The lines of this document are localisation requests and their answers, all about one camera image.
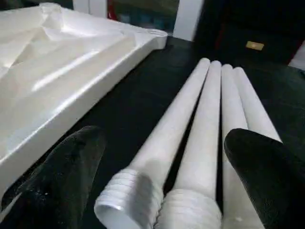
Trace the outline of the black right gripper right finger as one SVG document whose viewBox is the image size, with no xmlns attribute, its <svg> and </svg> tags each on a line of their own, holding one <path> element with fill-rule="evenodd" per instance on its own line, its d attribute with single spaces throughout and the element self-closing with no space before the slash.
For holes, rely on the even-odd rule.
<svg viewBox="0 0 305 229">
<path fill-rule="evenodd" d="M 305 162 L 280 141 L 241 128 L 224 140 L 237 172 L 266 229 L 305 227 Z"/>
</svg>

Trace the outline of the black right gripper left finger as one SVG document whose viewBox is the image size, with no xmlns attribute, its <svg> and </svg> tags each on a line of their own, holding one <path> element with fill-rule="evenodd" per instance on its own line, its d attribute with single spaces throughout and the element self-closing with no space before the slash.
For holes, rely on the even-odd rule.
<svg viewBox="0 0 305 229">
<path fill-rule="evenodd" d="M 58 144 L 29 179 L 0 223 L 2 229 L 79 229 L 106 148 L 103 131 L 86 126 Z"/>
</svg>

